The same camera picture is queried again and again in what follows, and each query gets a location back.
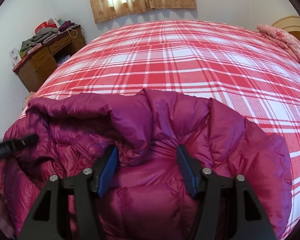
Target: red box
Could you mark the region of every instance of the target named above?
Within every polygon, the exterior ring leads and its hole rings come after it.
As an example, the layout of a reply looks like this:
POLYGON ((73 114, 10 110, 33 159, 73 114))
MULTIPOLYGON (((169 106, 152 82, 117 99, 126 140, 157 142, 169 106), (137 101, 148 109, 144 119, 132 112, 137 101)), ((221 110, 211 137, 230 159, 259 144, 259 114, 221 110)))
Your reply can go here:
POLYGON ((53 23, 53 24, 47 24, 47 27, 56 28, 57 25, 55 23, 53 23))
POLYGON ((47 22, 41 23, 41 24, 35 29, 35 34, 37 34, 37 32, 38 32, 41 28, 43 28, 43 27, 48 27, 47 22))

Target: puffer jacket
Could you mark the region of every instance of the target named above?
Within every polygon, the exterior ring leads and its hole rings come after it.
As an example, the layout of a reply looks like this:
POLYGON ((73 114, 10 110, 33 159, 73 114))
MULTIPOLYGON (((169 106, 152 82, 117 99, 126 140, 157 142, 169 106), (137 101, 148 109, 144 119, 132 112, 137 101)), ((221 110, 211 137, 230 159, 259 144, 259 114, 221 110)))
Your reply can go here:
POLYGON ((119 148, 119 164, 97 203, 108 239, 188 239, 198 202, 178 168, 179 144, 218 175, 243 174, 277 237, 287 225, 292 181, 285 140, 214 99, 148 89, 129 97, 34 98, 5 139, 31 133, 40 137, 36 147, 0 162, 0 186, 17 234, 50 175, 82 172, 110 144, 119 148))

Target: wooden cabinet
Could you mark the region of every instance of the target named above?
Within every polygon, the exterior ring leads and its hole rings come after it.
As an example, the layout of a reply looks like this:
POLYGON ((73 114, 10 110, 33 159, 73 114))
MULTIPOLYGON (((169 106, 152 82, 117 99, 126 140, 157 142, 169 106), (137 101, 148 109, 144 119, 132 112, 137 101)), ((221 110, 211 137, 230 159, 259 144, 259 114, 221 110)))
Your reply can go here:
POLYGON ((13 71, 19 76, 29 92, 37 92, 58 67, 56 60, 62 55, 72 56, 86 45, 78 27, 63 33, 44 44, 13 71))

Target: red and white plaid blanket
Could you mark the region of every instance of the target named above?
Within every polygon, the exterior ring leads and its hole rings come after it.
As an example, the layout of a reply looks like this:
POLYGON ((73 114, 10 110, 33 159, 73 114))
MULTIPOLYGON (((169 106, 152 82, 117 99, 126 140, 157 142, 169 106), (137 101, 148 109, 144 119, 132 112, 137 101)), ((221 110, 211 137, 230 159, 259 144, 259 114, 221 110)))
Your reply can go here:
POLYGON ((141 23, 89 43, 35 97, 133 95, 144 87, 215 98, 286 139, 293 200, 284 239, 300 218, 300 63, 243 28, 183 20, 141 23))

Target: blue gripper pad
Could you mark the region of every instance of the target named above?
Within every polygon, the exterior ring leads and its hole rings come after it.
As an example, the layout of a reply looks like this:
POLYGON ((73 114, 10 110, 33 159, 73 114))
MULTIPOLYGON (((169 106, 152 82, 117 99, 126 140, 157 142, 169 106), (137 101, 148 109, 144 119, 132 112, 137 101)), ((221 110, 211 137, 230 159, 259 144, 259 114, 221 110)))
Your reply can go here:
POLYGON ((201 163, 189 155, 184 145, 177 147, 177 162, 188 193, 196 198, 200 193, 198 187, 202 183, 201 163))
POLYGON ((114 147, 108 158, 108 161, 106 162, 106 165, 103 168, 103 171, 99 176, 99 188, 97 190, 99 197, 102 197, 108 191, 115 168, 118 164, 118 154, 118 148, 114 147))

